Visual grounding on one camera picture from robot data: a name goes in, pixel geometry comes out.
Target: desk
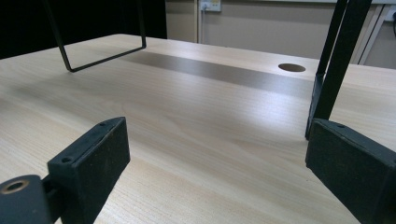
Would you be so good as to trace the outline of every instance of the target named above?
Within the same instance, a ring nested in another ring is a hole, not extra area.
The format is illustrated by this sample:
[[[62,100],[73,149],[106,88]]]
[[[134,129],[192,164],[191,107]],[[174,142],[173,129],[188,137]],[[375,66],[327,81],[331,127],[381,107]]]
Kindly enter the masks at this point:
[[[113,35],[67,50],[77,66],[139,41]],[[153,38],[75,74],[58,49],[2,60],[0,182],[44,177],[47,161],[94,124],[124,116],[132,161],[96,223],[358,223],[305,168],[317,66]],[[332,120],[395,149],[395,87],[395,70],[350,65]]]

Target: wall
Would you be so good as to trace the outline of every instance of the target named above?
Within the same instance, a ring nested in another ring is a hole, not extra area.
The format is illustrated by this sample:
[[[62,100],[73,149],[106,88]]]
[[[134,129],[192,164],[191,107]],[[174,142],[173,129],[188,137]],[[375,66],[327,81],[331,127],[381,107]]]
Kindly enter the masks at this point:
[[[167,0],[166,22],[169,39],[197,41],[194,0]]]
[[[365,65],[396,69],[396,36],[391,22],[384,22]]]
[[[195,2],[197,1],[167,0],[167,18],[173,17],[173,21],[176,21],[172,23],[168,19],[169,38],[194,42]],[[199,37],[205,44],[315,59],[322,52],[335,6],[334,3],[241,0],[222,0],[221,4],[221,12],[206,12],[203,18],[201,13],[198,15],[198,21],[203,21],[203,26],[198,25],[202,32]],[[375,8],[372,6],[370,9],[362,34],[367,31]],[[390,30],[391,27],[384,24],[366,64],[396,69],[396,39],[389,34]]]

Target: black metal leg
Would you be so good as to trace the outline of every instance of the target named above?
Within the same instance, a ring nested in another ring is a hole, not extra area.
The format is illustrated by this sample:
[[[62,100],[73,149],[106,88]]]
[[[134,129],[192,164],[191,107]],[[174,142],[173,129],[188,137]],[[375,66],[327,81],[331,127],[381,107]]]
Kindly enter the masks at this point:
[[[353,49],[358,41],[371,3],[372,0],[350,0],[348,2],[339,0],[337,2],[312,93],[305,131],[305,138],[307,139],[312,119],[329,119],[332,113],[332,107],[341,88]]]
[[[139,27],[140,27],[140,35],[141,35],[141,38],[142,38],[142,46],[139,47],[139,48],[136,48],[136,49],[131,49],[131,50],[128,50],[126,52],[123,52],[123,53],[120,53],[120,54],[117,54],[117,55],[114,55],[114,56],[111,56],[111,57],[108,57],[108,58],[105,58],[105,59],[102,59],[102,60],[99,60],[99,61],[96,61],[96,62],[93,62],[93,63],[88,63],[88,64],[82,65],[80,67],[77,67],[77,68],[72,68],[71,65],[70,65],[69,59],[67,57],[66,50],[64,48],[64,42],[62,40],[61,33],[60,33],[58,25],[56,23],[55,17],[53,16],[49,0],[43,0],[43,3],[44,3],[44,7],[45,7],[45,9],[47,11],[47,15],[49,17],[49,23],[50,23],[50,26],[52,28],[52,32],[53,32],[53,34],[55,36],[55,39],[56,39],[56,42],[58,44],[59,50],[61,51],[62,58],[64,59],[64,65],[66,66],[67,70],[72,72],[72,73],[80,71],[80,70],[88,68],[88,67],[92,67],[92,66],[97,65],[99,63],[104,63],[104,62],[113,60],[115,58],[119,58],[121,56],[124,56],[124,55],[130,54],[130,53],[139,51],[141,49],[145,49],[146,46],[147,46],[147,43],[146,43],[146,30],[145,30],[145,24],[144,24],[144,20],[143,20],[142,3],[141,3],[141,0],[136,0],[137,13],[138,13],[138,19],[139,19]]]

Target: electrical outlet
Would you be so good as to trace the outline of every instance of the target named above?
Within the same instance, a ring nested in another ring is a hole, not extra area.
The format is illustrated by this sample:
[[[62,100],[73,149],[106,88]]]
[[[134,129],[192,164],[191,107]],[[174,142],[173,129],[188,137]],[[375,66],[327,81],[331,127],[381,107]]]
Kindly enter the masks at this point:
[[[390,7],[390,10],[387,14],[387,16],[385,17],[385,21],[394,21],[393,19],[393,14],[396,13],[396,5],[393,5]]]
[[[221,11],[220,0],[201,0],[200,9],[202,11]]]

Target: light wood grain tabletop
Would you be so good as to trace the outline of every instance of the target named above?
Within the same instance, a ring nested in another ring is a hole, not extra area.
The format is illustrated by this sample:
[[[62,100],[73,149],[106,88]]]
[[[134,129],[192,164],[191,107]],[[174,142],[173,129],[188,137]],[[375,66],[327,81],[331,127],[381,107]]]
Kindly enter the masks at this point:
[[[76,67],[139,41],[113,35],[66,50]],[[305,167],[317,66],[154,38],[75,74],[58,49],[4,59],[0,182],[44,177],[93,125],[124,116],[132,160],[95,223],[358,223]],[[395,87],[395,70],[350,65],[331,120],[396,149]]]

